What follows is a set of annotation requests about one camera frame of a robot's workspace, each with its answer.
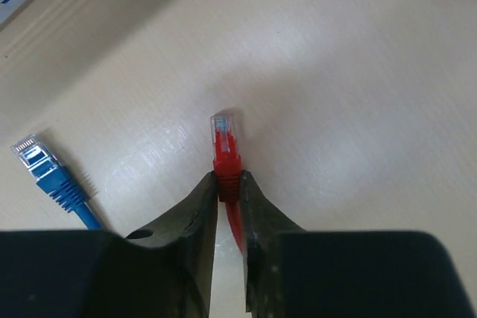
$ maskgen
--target blue cable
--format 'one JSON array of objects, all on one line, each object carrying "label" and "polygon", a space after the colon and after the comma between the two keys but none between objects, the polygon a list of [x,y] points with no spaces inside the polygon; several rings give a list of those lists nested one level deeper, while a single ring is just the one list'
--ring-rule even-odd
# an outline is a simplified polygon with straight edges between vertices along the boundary
[{"label": "blue cable", "polygon": [[86,204],[89,200],[86,192],[36,136],[19,141],[12,146],[12,151],[22,160],[37,185],[66,212],[75,212],[90,230],[102,229]]}]

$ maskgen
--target beige tabletop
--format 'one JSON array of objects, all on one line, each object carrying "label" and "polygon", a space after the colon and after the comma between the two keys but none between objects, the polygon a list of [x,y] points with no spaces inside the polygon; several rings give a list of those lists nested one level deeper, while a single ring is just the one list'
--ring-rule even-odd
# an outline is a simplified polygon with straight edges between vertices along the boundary
[{"label": "beige tabletop", "polygon": [[[27,134],[126,235],[211,170],[228,109],[290,218],[431,232],[477,302],[477,0],[34,0],[0,67],[0,229],[83,227],[10,152]],[[247,317],[222,209],[211,317]]]}]

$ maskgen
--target ethernet cable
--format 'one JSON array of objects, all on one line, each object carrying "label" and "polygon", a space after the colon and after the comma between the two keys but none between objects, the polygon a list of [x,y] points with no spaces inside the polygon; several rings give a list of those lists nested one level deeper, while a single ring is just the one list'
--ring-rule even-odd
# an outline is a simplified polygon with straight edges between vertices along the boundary
[{"label": "ethernet cable", "polygon": [[101,229],[101,223],[89,209],[89,197],[78,182],[62,166],[35,135],[22,139],[11,147],[37,185],[66,212],[75,212],[88,229]]}]

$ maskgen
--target red object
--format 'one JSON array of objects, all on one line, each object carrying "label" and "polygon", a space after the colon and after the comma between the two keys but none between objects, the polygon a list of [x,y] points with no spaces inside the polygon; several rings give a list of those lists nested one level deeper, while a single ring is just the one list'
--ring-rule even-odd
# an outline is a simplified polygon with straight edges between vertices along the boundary
[{"label": "red object", "polygon": [[231,115],[211,118],[214,142],[214,172],[218,178],[218,199],[225,203],[227,219],[237,246],[243,252],[242,225],[239,206],[241,157],[234,136],[235,124]]}]

